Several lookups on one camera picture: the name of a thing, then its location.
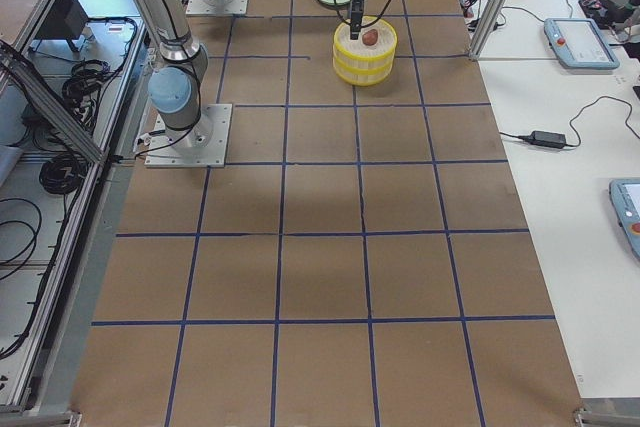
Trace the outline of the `brown bun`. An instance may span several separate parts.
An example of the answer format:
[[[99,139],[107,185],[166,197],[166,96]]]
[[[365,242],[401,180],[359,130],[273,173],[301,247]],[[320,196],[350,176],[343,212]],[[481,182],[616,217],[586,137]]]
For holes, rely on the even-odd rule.
[[[365,46],[375,46],[379,39],[379,33],[377,29],[370,29],[362,34],[361,40]]]

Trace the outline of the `yellow steamer layer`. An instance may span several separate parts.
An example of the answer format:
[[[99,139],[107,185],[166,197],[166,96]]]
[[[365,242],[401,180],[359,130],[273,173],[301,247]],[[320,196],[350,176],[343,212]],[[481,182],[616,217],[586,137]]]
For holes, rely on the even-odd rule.
[[[372,45],[364,43],[375,31],[377,40]],[[333,34],[333,56],[341,64],[358,70],[382,67],[392,60],[398,43],[395,29],[385,20],[379,20],[372,27],[365,27],[356,40],[350,38],[349,27],[340,23]]]
[[[361,69],[348,66],[338,59],[333,60],[333,69],[336,75],[346,83],[360,87],[373,86],[383,82],[389,77],[392,68],[392,62],[372,69]]]

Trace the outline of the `far teach pendant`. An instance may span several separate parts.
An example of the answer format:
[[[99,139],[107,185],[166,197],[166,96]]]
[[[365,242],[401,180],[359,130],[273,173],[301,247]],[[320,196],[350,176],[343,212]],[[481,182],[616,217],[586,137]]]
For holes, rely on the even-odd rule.
[[[556,58],[568,69],[619,67],[618,58],[592,19],[547,18],[543,31]]]

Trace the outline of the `teach pendant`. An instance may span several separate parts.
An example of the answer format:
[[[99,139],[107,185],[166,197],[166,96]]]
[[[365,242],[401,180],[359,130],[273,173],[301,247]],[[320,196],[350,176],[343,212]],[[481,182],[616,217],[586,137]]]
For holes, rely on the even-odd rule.
[[[618,58],[592,19],[547,18],[543,31],[556,58],[568,69],[619,67]]]
[[[609,183],[609,198],[618,224],[636,259],[639,259],[639,189],[638,178],[613,179]]]

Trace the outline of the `black power adapter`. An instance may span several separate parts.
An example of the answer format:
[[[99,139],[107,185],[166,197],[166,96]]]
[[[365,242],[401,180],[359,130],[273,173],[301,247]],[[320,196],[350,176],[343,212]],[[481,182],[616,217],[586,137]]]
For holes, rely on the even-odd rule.
[[[552,149],[563,149],[568,146],[566,136],[561,133],[534,130],[528,135],[520,135],[518,139],[533,146]]]

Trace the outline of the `near teach pendant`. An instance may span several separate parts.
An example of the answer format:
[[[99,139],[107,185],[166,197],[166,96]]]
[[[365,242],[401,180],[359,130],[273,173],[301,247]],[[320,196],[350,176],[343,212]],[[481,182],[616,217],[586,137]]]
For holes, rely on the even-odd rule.
[[[613,179],[609,183],[609,198],[618,224],[636,259],[639,259],[639,189],[638,178]]]

